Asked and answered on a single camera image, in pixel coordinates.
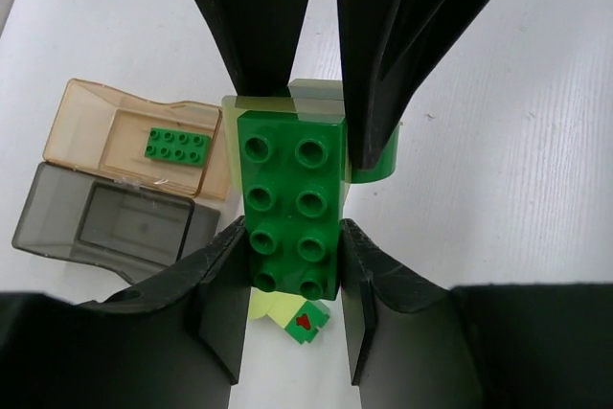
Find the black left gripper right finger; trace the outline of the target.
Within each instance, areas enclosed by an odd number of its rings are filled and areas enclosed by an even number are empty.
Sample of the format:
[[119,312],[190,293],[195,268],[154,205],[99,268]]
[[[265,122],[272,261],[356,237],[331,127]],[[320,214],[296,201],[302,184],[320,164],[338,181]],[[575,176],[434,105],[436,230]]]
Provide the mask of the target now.
[[610,284],[434,284],[342,223],[351,381],[365,408],[608,408]]

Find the green round lego piece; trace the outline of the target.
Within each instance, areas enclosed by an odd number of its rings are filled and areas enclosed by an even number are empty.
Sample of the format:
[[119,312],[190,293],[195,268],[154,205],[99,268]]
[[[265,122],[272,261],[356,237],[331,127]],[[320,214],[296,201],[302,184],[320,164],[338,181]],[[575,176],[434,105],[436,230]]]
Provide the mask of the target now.
[[382,150],[376,165],[371,170],[352,169],[352,184],[377,182],[391,176],[397,167],[397,149],[400,125],[392,133],[387,145]]

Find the light green sloped lego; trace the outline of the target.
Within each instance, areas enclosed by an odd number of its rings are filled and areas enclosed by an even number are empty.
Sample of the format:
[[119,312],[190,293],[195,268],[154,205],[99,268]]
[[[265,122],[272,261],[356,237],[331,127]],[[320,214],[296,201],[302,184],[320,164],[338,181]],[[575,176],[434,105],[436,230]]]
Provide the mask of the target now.
[[238,118],[245,112],[290,113],[305,122],[343,118],[343,85],[340,80],[295,79],[278,97],[226,96],[221,102],[222,122],[232,187],[241,191]]

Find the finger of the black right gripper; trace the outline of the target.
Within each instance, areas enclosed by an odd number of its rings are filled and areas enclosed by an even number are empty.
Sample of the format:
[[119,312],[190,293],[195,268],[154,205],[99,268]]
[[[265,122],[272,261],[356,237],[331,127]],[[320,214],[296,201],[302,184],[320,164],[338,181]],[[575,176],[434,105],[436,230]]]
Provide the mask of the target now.
[[308,0],[194,0],[241,96],[286,88]]
[[349,154],[371,170],[411,98],[489,0],[337,0]]

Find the dark green 2x4 lego brick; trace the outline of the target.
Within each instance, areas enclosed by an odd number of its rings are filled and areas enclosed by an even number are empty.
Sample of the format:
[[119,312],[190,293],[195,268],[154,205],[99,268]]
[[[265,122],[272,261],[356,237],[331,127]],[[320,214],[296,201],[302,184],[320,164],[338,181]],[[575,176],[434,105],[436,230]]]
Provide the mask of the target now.
[[348,181],[344,117],[247,111],[238,145],[253,286],[334,300]]

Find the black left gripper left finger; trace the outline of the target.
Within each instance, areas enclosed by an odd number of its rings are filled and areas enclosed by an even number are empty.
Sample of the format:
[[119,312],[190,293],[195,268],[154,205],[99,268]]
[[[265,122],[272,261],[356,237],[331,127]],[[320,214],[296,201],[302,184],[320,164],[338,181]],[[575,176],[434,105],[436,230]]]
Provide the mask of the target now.
[[225,408],[238,382],[249,275],[235,220],[206,247],[103,302],[1,297],[5,408]]

